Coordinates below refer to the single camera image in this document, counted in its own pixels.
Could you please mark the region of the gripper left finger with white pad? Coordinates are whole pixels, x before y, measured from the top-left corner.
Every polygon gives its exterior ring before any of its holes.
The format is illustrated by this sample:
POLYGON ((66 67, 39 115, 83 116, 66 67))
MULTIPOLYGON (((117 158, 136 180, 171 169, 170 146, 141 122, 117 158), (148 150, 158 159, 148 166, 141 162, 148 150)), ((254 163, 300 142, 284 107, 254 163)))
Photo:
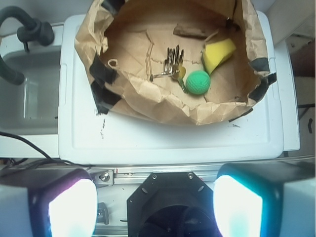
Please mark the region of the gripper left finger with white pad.
POLYGON ((0 172, 2 237, 90 237, 97 205, 96 186, 83 168, 0 172))

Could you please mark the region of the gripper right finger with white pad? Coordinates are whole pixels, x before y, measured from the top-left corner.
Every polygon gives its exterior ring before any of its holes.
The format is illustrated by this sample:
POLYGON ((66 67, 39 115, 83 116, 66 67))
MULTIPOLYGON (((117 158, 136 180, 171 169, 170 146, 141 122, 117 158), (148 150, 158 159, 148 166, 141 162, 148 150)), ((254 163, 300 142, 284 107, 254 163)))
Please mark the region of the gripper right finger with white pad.
POLYGON ((214 182, 213 208, 224 237, 314 237, 315 164, 226 163, 214 182))

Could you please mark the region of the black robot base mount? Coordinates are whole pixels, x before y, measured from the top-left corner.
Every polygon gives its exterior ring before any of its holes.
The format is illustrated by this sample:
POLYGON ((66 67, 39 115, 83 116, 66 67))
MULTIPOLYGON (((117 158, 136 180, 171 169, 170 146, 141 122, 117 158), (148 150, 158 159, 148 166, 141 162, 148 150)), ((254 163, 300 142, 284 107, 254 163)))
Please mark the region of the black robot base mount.
POLYGON ((130 237, 219 237, 213 190, 192 171, 151 173, 127 199, 130 237))

